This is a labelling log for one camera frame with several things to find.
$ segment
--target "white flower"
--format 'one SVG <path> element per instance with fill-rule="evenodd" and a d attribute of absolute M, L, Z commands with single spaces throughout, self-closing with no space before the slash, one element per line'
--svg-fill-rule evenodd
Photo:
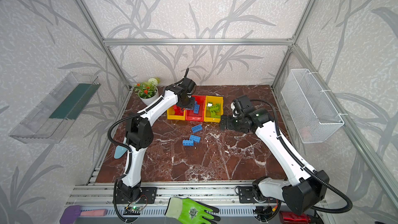
<path fill-rule="evenodd" d="M 153 85 L 154 87 L 156 87 L 158 85 L 158 80 L 156 80 L 156 78 L 150 78 L 148 80 L 149 84 Z"/>

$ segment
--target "glove logo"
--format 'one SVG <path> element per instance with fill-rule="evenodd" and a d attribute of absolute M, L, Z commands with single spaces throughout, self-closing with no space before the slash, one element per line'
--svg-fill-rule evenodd
<path fill-rule="evenodd" d="M 189 216 L 190 216 L 191 220 L 193 218 L 195 218 L 197 214 L 198 214 L 198 210 L 194 207 L 191 207 L 191 209 L 189 210 Z"/>

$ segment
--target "glove cuff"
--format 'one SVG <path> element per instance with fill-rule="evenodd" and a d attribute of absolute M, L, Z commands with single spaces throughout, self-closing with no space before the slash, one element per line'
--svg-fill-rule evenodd
<path fill-rule="evenodd" d="M 166 217 L 171 217 L 178 219 L 182 211 L 182 199 L 178 197 L 172 197 L 169 200 L 169 205 L 167 206 Z"/>

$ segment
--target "pink handle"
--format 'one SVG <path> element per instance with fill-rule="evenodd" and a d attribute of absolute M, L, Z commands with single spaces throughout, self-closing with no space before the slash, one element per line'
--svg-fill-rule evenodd
<path fill-rule="evenodd" d="M 106 215 L 106 209 L 83 211 L 80 214 L 80 216 L 104 216 L 104 215 Z"/>

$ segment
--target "potted plant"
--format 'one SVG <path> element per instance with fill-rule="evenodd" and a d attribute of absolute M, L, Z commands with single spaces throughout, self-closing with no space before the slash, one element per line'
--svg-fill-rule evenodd
<path fill-rule="evenodd" d="M 159 84 L 159 78 L 150 78 L 147 82 L 137 83 L 134 87 L 134 92 L 141 98 L 147 106 L 159 98 L 159 92 L 157 85 Z"/>

